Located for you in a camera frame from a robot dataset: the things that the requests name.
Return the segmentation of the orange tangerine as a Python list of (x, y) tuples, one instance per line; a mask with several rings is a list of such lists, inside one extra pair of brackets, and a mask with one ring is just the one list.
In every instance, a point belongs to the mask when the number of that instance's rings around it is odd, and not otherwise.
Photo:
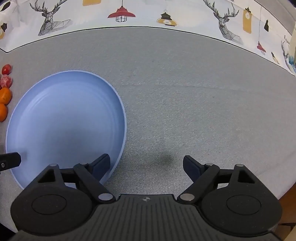
[(6, 117), (8, 116), (8, 108), (5, 104), (0, 103), (0, 122), (2, 123), (5, 121)]
[(0, 103), (8, 105), (12, 99), (12, 92), (9, 88), (4, 87), (0, 90)]

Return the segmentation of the pink candy ball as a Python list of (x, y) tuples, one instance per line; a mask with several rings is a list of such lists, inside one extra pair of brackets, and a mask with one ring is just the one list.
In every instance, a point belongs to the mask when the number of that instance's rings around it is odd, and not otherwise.
[(0, 81), (1, 88), (5, 88), (5, 87), (10, 88), (12, 83), (13, 83), (13, 80), (9, 75), (4, 74), (1, 76), (1, 81)]

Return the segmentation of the red cherry tomato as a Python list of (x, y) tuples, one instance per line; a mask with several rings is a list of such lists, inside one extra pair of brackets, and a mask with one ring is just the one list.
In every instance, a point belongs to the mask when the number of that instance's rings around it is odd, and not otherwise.
[(6, 64), (3, 66), (1, 73), (2, 75), (9, 75), (12, 71), (12, 66), (10, 64)]

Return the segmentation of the light blue plate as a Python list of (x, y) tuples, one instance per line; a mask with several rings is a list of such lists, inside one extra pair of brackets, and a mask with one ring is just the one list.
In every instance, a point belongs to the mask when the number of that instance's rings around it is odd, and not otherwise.
[(26, 188), (50, 164), (71, 168), (110, 156), (105, 183), (121, 159), (126, 141), (126, 114), (115, 88), (86, 71), (50, 75), (32, 86), (11, 114), (6, 151), (22, 161), (12, 169)]

